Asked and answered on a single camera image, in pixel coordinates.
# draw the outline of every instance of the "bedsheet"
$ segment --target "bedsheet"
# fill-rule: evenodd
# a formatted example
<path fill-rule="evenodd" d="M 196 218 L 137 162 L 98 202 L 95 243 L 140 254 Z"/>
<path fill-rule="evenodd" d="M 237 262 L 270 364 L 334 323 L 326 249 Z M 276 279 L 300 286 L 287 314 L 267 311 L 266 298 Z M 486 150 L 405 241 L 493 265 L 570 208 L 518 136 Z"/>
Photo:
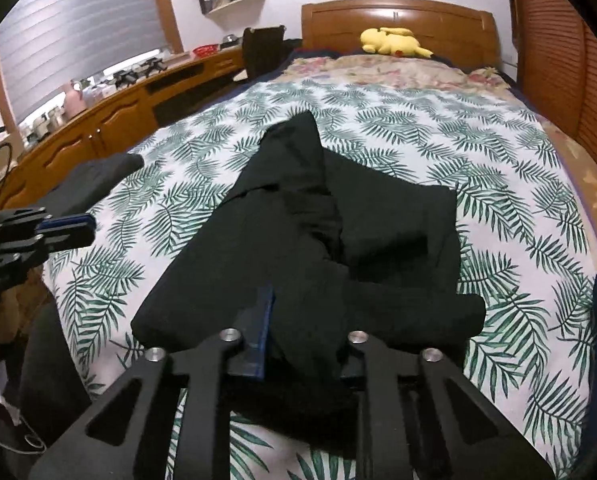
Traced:
<path fill-rule="evenodd" d="M 513 93 L 510 85 L 494 68 L 480 68 L 470 73 L 426 59 L 399 59 L 389 56 L 327 57 L 295 59 L 277 79 L 292 81 L 311 76 L 322 82 L 383 84 L 393 88 L 436 88 L 459 90 L 477 95 L 495 96 L 519 107 L 527 106 Z M 575 198 L 589 240 L 589 250 L 597 270 L 597 164 L 585 149 L 545 117 L 535 113 L 537 121 L 557 150 L 563 168 L 576 190 Z"/>
<path fill-rule="evenodd" d="M 462 88 L 445 80 L 448 88 L 440 88 L 431 78 L 434 88 L 417 88 L 323 75 L 255 85 L 133 150 L 146 167 L 93 209 L 95 244 L 54 254 L 46 267 L 85 385 L 99 394 L 141 354 L 130 320 L 142 300 L 235 182 L 264 130 L 309 109 L 335 152 L 411 182 L 458 189 L 459 290 L 481 294 L 488 307 L 464 372 L 563 476 L 589 396 L 594 262 L 571 181 L 541 124 L 525 106 L 484 92 L 487 81 Z M 175 437 L 176 423 L 180 412 Z M 354 463 L 236 414 L 231 431 L 237 479 L 354 477 Z M 176 438 L 169 474 L 175 453 Z"/>

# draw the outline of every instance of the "louvered door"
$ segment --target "louvered door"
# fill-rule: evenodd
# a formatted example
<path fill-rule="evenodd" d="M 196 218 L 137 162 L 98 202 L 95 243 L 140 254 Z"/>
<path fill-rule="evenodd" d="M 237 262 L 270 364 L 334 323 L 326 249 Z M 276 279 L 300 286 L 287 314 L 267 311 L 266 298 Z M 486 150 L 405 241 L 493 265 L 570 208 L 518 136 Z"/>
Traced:
<path fill-rule="evenodd" d="M 519 81 L 597 162 L 597 39 L 568 0 L 517 0 Z"/>

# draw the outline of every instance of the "window blind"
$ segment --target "window blind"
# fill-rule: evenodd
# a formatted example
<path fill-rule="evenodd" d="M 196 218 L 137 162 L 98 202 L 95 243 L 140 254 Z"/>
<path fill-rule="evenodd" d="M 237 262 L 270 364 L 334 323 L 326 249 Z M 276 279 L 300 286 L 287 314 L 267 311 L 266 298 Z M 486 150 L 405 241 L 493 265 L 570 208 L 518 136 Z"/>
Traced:
<path fill-rule="evenodd" d="M 167 42 L 155 0 L 19 0 L 0 25 L 17 122 L 79 80 Z"/>

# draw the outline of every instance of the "wooden cabinet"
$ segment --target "wooden cabinet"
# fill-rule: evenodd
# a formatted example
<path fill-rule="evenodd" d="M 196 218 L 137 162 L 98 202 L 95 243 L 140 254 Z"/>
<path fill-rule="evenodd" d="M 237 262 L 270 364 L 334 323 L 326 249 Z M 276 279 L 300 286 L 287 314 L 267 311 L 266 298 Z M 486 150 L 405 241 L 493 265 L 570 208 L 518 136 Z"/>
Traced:
<path fill-rule="evenodd" d="M 36 202 L 82 162 L 127 151 L 159 128 L 157 107 L 179 110 L 175 98 L 181 98 L 186 107 L 209 99 L 227 84 L 230 74 L 242 68 L 241 49 L 233 48 L 172 65 L 112 94 L 45 137 L 19 160 L 0 190 L 0 210 Z"/>
<path fill-rule="evenodd" d="M 0 193 L 0 209 L 27 206 L 61 182 L 81 162 L 101 156 L 89 121 L 79 121 L 43 142 L 14 168 Z"/>
<path fill-rule="evenodd" d="M 124 152 L 158 129 L 142 89 L 115 100 L 94 115 L 92 135 L 101 156 Z"/>
<path fill-rule="evenodd" d="M 77 123 L 61 135 L 48 139 L 50 145 L 45 146 L 34 160 L 43 175 L 38 183 L 39 192 L 50 191 L 52 184 L 61 182 L 77 164 L 98 158 L 100 153 L 88 126 L 88 121 Z"/>

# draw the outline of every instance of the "leaf print bedsheet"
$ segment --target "leaf print bedsheet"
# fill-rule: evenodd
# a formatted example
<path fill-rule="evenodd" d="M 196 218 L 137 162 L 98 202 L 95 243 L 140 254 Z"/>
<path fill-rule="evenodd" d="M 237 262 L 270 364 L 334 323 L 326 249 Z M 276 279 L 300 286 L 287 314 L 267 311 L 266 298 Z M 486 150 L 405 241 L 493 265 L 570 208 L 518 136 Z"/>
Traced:
<path fill-rule="evenodd" d="M 397 178 L 458 189 L 458 288 L 487 304 L 464 372 L 566 474 L 589 397 L 588 243 L 571 183 L 534 115 L 473 93 L 318 78 L 261 83 L 137 146 L 146 165 L 93 209 L 94 245 L 54 254 L 46 267 L 90 393 L 100 394 L 141 354 L 130 320 L 264 131 L 305 109 L 329 149 Z M 353 463 L 238 415 L 231 427 L 237 480 L 354 477 Z M 176 435 L 175 425 L 169 474 Z"/>

